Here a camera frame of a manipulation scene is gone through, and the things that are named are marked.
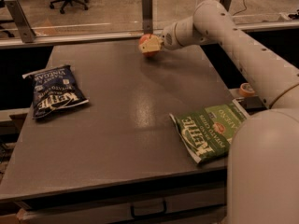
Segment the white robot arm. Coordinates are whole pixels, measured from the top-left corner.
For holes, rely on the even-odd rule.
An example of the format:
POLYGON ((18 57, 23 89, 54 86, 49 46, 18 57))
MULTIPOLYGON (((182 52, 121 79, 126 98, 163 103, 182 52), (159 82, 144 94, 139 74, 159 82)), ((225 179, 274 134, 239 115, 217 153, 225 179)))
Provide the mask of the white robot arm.
POLYGON ((219 44, 262 100, 228 154, 228 224, 299 224, 299 69, 240 30, 223 5, 201 2, 193 14, 142 40, 142 53, 219 44))

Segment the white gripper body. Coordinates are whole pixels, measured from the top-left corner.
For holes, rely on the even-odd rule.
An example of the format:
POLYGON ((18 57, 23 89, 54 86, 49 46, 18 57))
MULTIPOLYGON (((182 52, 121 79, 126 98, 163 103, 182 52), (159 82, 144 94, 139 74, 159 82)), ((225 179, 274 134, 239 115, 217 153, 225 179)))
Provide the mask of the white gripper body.
POLYGON ((173 23, 163 28, 161 32, 161 39, 166 49, 174 50, 178 48, 178 42, 175 34, 176 25, 173 23))

